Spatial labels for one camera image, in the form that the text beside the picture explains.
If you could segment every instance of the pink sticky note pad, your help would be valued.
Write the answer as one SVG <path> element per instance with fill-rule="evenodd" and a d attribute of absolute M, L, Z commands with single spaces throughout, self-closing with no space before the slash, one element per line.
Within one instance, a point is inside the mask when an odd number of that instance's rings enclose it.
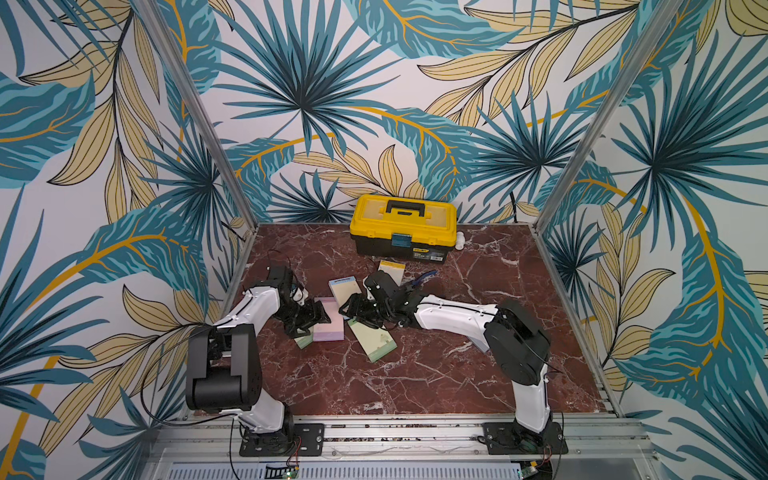
<path fill-rule="evenodd" d="M 318 298 L 323 303 L 331 323 L 316 323 L 313 332 L 313 341 L 330 342 L 344 340 L 344 318 L 339 313 L 339 304 L 332 296 Z"/>

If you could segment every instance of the sticky note pad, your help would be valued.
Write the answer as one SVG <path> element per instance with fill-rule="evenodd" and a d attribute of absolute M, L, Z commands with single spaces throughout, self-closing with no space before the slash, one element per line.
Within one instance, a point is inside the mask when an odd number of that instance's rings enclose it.
<path fill-rule="evenodd" d="M 296 344 L 299 346 L 299 348 L 301 350 L 304 350 L 306 348 L 306 346 L 308 346 L 310 343 L 312 343 L 314 329 L 315 329 L 315 327 L 311 326 L 310 327 L 310 334 L 309 335 L 307 335 L 307 336 L 300 336 L 297 339 L 293 339 L 293 341 L 296 342 Z"/>
<path fill-rule="evenodd" d="M 392 277 L 392 280 L 395 280 L 395 283 L 399 285 L 402 283 L 402 275 L 406 272 L 406 265 L 404 263 L 382 260 L 379 262 L 379 270 L 387 272 Z"/>
<path fill-rule="evenodd" d="M 386 330 L 372 329 L 355 319 L 351 319 L 347 323 L 349 328 L 352 329 L 352 333 L 355 334 L 357 341 L 360 342 L 362 349 L 366 351 L 368 360 L 371 362 L 381 359 L 384 355 L 397 348 L 395 339 Z"/>
<path fill-rule="evenodd" d="M 339 313 L 339 304 L 332 296 L 318 298 L 323 304 L 323 308 L 328 313 L 331 323 L 317 323 L 313 331 L 313 340 L 315 342 L 330 342 L 333 340 L 344 340 L 344 317 Z"/>
<path fill-rule="evenodd" d="M 328 284 L 331 287 L 333 296 L 336 298 L 336 303 L 339 305 L 346 303 L 353 293 L 361 293 L 360 286 L 357 284 L 354 276 L 331 280 Z M 369 328 L 362 323 L 358 323 L 355 319 L 351 319 L 348 324 L 360 346 L 366 352 L 368 360 L 371 362 L 381 359 L 384 355 L 397 348 L 395 339 L 386 330 Z"/>

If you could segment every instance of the green sticky note pad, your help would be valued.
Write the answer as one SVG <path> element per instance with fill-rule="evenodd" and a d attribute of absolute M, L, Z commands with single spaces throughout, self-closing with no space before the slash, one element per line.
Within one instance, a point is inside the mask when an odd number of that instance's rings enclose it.
<path fill-rule="evenodd" d="M 371 362 L 380 360 L 384 355 L 397 348 L 395 339 L 386 330 L 372 329 L 355 319 L 351 319 L 347 323 Z"/>
<path fill-rule="evenodd" d="M 314 333 L 314 326 L 310 327 L 310 334 L 307 336 L 300 336 L 297 339 L 293 339 L 294 342 L 299 346 L 299 349 L 304 350 L 306 346 L 308 346 L 310 343 L 312 343 L 312 334 Z"/>

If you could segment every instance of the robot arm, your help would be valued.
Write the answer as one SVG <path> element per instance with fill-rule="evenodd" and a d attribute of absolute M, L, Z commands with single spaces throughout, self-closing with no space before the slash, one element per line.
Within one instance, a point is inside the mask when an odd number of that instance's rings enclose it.
<path fill-rule="evenodd" d="M 398 286 L 386 272 L 365 281 L 373 301 L 356 293 L 339 312 L 382 328 L 384 322 L 421 329 L 439 329 L 483 339 L 502 372 L 512 381 L 516 422 L 540 434 L 551 422 L 547 400 L 550 339 L 541 324 L 514 300 L 501 305 L 476 305 L 425 295 L 411 284 Z"/>
<path fill-rule="evenodd" d="M 261 388 L 256 337 L 270 317 L 281 320 L 291 338 L 308 335 L 316 323 L 330 322 L 320 302 L 309 298 L 289 269 L 271 268 L 267 280 L 246 291 L 212 329 L 200 327 L 190 335 L 187 405 L 193 410 L 236 415 L 253 434 L 282 429 L 285 436 L 292 437 L 287 406 Z M 217 365 L 226 351 L 230 352 L 230 365 Z"/>

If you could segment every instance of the toolbox lid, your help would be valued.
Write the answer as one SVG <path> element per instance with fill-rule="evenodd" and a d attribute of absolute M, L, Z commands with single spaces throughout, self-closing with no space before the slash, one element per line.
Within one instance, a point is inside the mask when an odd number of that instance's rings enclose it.
<path fill-rule="evenodd" d="M 410 235 L 413 243 L 456 245 L 456 207 L 443 202 L 363 195 L 349 225 L 352 235 L 392 239 Z"/>

